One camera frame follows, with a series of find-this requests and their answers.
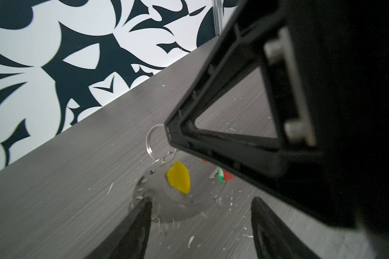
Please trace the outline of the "red key tag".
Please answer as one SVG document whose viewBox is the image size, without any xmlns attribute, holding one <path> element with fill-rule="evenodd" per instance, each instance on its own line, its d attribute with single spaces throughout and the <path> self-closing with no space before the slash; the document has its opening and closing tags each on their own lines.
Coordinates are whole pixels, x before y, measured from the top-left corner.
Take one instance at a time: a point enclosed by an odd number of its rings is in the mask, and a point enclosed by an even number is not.
<svg viewBox="0 0 389 259">
<path fill-rule="evenodd" d="M 209 175 L 209 179 L 213 180 L 215 178 L 217 178 L 218 180 L 218 174 L 217 174 L 217 167 L 219 166 L 215 166 L 215 169 L 212 171 L 212 173 Z M 235 176 L 230 173 L 229 171 L 223 169 L 224 173 L 225 173 L 225 180 L 226 182 L 232 180 Z"/>
</svg>

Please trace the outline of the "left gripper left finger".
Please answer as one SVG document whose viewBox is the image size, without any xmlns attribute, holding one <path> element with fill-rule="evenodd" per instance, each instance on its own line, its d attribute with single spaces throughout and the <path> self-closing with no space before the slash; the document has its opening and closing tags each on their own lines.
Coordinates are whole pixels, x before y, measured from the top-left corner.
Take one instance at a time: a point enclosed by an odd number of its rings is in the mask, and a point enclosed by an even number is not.
<svg viewBox="0 0 389 259">
<path fill-rule="evenodd" d="M 152 201 L 144 198 L 87 259 L 142 259 L 151 228 Z"/>
</svg>

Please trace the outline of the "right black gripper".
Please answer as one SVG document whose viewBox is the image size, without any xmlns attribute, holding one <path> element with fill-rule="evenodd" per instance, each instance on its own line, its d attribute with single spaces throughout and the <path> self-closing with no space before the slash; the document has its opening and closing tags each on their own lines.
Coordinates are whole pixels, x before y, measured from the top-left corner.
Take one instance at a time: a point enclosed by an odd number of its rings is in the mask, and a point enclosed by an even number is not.
<svg viewBox="0 0 389 259">
<path fill-rule="evenodd" d="M 316 143 L 279 198 L 335 227 L 389 233 L 389 1 L 281 1 Z"/>
</svg>

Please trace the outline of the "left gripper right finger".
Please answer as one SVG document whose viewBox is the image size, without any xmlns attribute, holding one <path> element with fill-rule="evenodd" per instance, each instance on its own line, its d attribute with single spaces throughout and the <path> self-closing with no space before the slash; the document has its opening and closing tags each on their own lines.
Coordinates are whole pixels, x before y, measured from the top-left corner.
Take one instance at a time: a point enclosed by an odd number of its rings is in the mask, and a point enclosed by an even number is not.
<svg viewBox="0 0 389 259">
<path fill-rule="evenodd" d="M 259 259 L 319 258 L 260 197 L 251 203 L 251 225 Z"/>
</svg>

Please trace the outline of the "yellow key tag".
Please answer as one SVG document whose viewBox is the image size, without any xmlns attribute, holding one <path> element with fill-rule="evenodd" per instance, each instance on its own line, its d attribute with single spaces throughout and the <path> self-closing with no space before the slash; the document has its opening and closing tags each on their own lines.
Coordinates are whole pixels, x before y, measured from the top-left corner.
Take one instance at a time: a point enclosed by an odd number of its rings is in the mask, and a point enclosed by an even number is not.
<svg viewBox="0 0 389 259">
<path fill-rule="evenodd" d="M 180 162 L 175 162 L 166 172 L 168 184 L 183 194 L 189 194 L 191 179 L 189 170 Z"/>
</svg>

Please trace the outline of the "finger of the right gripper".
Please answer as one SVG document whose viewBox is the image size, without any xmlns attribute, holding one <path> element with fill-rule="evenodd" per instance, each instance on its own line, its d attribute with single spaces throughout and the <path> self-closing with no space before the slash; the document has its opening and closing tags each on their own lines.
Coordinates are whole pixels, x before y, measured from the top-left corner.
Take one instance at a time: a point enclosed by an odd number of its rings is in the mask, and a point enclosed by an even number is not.
<svg viewBox="0 0 389 259">
<path fill-rule="evenodd" d="M 291 6 L 243 1 L 165 123 L 173 147 L 279 194 L 303 194 L 318 181 Z"/>
</svg>

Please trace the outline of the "green key tag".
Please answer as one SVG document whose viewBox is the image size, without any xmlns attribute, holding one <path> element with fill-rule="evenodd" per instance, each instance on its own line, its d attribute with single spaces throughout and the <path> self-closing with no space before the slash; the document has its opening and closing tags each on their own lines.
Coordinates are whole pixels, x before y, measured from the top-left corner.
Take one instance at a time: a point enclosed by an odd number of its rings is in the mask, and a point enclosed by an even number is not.
<svg viewBox="0 0 389 259">
<path fill-rule="evenodd" d="M 218 180 L 222 183 L 226 183 L 225 173 L 222 168 L 217 167 Z"/>
</svg>

